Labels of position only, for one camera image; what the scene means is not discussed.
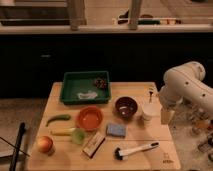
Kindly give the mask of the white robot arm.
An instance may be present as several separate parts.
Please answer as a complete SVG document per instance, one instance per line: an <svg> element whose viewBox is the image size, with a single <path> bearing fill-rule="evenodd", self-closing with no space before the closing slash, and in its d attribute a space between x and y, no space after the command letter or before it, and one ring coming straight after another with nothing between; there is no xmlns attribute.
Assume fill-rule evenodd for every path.
<svg viewBox="0 0 213 171"><path fill-rule="evenodd" d="M196 61L170 68L164 73L164 85L158 93L162 106L162 124L170 122L183 99L198 105L208 114L213 114L213 88L202 82L205 75L204 66Z"/></svg>

